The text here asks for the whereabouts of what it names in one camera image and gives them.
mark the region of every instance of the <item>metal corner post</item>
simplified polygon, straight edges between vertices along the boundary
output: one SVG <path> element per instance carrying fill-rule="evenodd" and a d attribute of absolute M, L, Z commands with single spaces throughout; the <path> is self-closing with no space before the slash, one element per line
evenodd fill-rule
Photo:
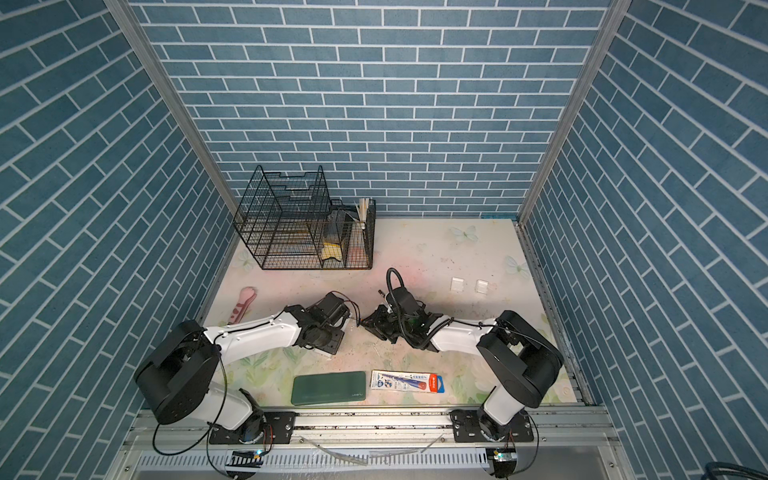
<path fill-rule="evenodd" d="M 224 199 L 224 203 L 227 204 L 227 208 L 232 214 L 235 214 L 237 212 L 237 201 L 232 190 L 227 185 L 227 181 L 224 180 L 221 170 L 216 165 L 214 157 L 205 144 L 205 140 L 200 135 L 200 131 L 192 121 L 192 117 L 189 115 L 186 107 L 184 107 L 181 96 L 176 91 L 173 82 L 170 81 L 160 58 L 157 56 L 157 52 L 152 48 L 149 37 L 147 37 L 147 33 L 139 25 L 138 18 L 136 18 L 131 6 L 127 0 L 104 0 L 104 3 L 123 32 L 123 35 L 125 35 L 126 40 L 128 40 L 128 44 L 133 48 L 134 53 L 144 66 L 144 70 L 147 71 L 149 78 L 163 98 L 170 114 L 176 119 L 181 132 L 190 142 L 192 149 L 197 154 L 198 160 L 200 160 L 211 181 L 213 181 L 216 190 Z"/>
<path fill-rule="evenodd" d="M 544 152 L 541 165 L 536 170 L 531 187 L 528 189 L 528 194 L 523 200 L 520 214 L 518 215 L 518 222 L 521 225 L 525 225 L 528 222 L 528 218 L 530 218 L 533 212 L 536 200 L 538 200 L 541 190 L 544 188 L 554 163 L 558 160 L 558 155 L 563 148 L 565 138 L 568 136 L 568 132 L 571 131 L 571 127 L 573 127 L 576 115 L 581 110 L 584 99 L 587 97 L 587 93 L 589 93 L 589 88 L 592 86 L 592 81 L 598 76 L 600 65 L 602 65 L 605 59 L 608 47 L 611 46 L 621 21 L 624 20 L 624 14 L 627 13 L 630 3 L 632 3 L 632 0 L 613 0 L 605 14 L 605 19 L 601 24 L 600 31 L 598 31 L 598 36 L 594 40 L 589 55 L 587 55 L 587 59 L 584 61 L 581 74 L 578 80 L 576 80 L 574 90 L 568 98 L 568 103 L 565 105 L 558 128 L 552 134 L 552 139 L 547 146 L 547 150 Z"/>

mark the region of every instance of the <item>black mounting plate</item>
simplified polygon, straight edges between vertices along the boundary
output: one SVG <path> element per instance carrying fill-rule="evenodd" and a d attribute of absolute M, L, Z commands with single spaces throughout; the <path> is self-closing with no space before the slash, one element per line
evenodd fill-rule
<path fill-rule="evenodd" d="M 272 426 L 272 443 L 284 445 L 290 443 L 293 434 L 293 424 L 296 421 L 295 412 L 265 412 L 267 425 Z M 210 433 L 211 445 L 240 445 L 240 430 L 226 430 L 221 427 L 214 428 Z"/>
<path fill-rule="evenodd" d="M 480 420 L 477 410 L 453 410 L 451 411 L 451 422 L 453 424 L 453 440 L 456 443 L 474 443 L 487 442 L 488 439 L 483 435 L 480 429 Z M 511 429 L 512 439 L 515 442 L 533 442 L 534 436 L 531 430 L 531 424 L 524 415 L 518 413 L 509 423 L 507 428 Z"/>

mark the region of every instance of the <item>floral tabletop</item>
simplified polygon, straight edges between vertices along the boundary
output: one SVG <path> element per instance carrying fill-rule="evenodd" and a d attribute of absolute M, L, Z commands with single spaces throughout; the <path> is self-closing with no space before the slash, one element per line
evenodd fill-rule
<path fill-rule="evenodd" d="M 513 310 L 555 343 L 510 220 L 379 219 L 371 270 L 261 270 L 241 242 L 205 325 L 225 324 L 246 286 L 256 289 L 257 298 L 243 322 L 277 313 L 285 305 L 311 305 L 330 290 L 355 300 L 365 317 L 381 303 L 378 290 L 386 289 L 385 273 L 391 266 L 427 311 L 490 319 Z M 451 290 L 453 277 L 464 280 L 463 291 Z M 488 282 L 487 293 L 475 292 L 477 280 Z M 480 356 L 416 350 L 402 340 L 393 345 L 356 328 L 352 320 L 345 330 L 332 357 L 299 347 L 271 349 L 228 365 L 227 380 L 250 391 L 263 406 L 290 405 L 293 377 L 311 373 L 364 370 L 370 380 L 373 369 L 433 372 L 445 383 L 442 394 L 368 389 L 366 399 L 354 405 L 481 403 L 497 384 Z M 544 398 L 544 403 L 556 402 L 576 402 L 564 368 Z"/>

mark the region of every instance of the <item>wall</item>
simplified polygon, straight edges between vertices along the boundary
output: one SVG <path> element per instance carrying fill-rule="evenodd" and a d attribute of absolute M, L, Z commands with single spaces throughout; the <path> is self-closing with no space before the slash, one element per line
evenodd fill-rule
<path fill-rule="evenodd" d="M 634 0 L 528 226 L 638 478 L 768 469 L 766 25 Z"/>
<path fill-rule="evenodd" d="M 131 3 L 238 196 L 322 164 L 381 213 L 477 217 L 518 211 L 608 0 L 295 3 Z"/>
<path fill-rule="evenodd" d="M 0 9 L 0 478 L 90 478 L 228 212 L 101 0 Z"/>

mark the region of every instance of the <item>floral tablecloth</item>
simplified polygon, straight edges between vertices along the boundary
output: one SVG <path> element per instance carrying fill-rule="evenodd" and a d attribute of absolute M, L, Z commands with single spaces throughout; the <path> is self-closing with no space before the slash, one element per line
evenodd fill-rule
<path fill-rule="evenodd" d="M 277 313 L 285 305 L 308 306 L 330 290 L 355 300 L 365 317 L 381 303 L 378 290 L 386 289 L 385 272 L 393 266 L 428 311 L 459 319 L 488 319 L 514 310 L 554 343 L 510 220 L 379 219 L 374 247 L 372 270 L 289 271 L 261 270 L 240 243 L 205 325 L 225 324 L 245 286 L 254 287 L 257 298 L 244 322 Z M 464 280 L 462 292 L 451 290 L 453 277 Z M 475 292 L 477 280 L 488 282 L 486 294 Z M 373 369 L 437 373 L 444 379 L 445 393 L 369 389 L 366 399 L 354 405 L 480 403 L 497 383 L 480 356 L 415 350 L 402 340 L 393 345 L 356 328 L 352 320 L 333 357 L 298 347 L 271 349 L 228 365 L 227 380 L 235 388 L 250 391 L 263 406 L 288 406 L 294 376 L 364 370 L 369 380 Z M 544 402 L 575 401 L 562 369 Z"/>

